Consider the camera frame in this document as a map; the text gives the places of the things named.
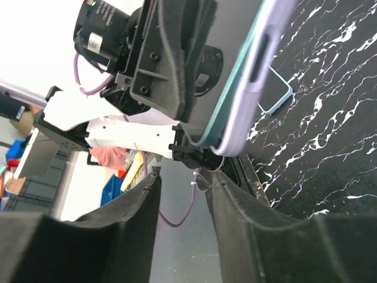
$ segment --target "purple cable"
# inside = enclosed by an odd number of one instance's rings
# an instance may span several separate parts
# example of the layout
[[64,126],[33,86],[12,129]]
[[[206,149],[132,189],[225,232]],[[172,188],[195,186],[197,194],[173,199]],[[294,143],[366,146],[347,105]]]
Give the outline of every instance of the purple cable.
[[[148,176],[148,164],[147,164],[147,155],[145,154],[145,152],[141,152],[141,154],[143,155],[143,161],[144,161],[144,173],[145,173],[145,176]],[[189,216],[193,206],[194,206],[194,200],[195,200],[195,192],[196,192],[196,182],[198,180],[198,174],[195,175],[195,179],[194,179],[194,182],[193,182],[193,194],[191,196],[191,202],[190,202],[190,207],[188,208],[186,214],[183,216],[182,220],[177,223],[177,224],[174,224],[174,223],[171,223],[169,220],[167,220],[167,218],[162,214],[162,212],[159,210],[159,214],[161,216],[161,218],[163,219],[163,221],[169,225],[170,227],[173,227],[173,228],[176,228],[176,227],[179,227],[183,224],[183,222],[187,219],[187,217]]]
[[92,96],[93,94],[96,94],[97,92],[103,90],[114,79],[113,75],[109,75],[106,78],[106,80],[104,80],[104,82],[100,84],[98,87],[96,87],[93,90],[86,91],[83,87],[81,87],[80,77],[78,75],[78,56],[79,56],[79,53],[76,53],[75,58],[73,60],[73,71],[75,75],[75,81],[80,86],[80,91],[86,96]]

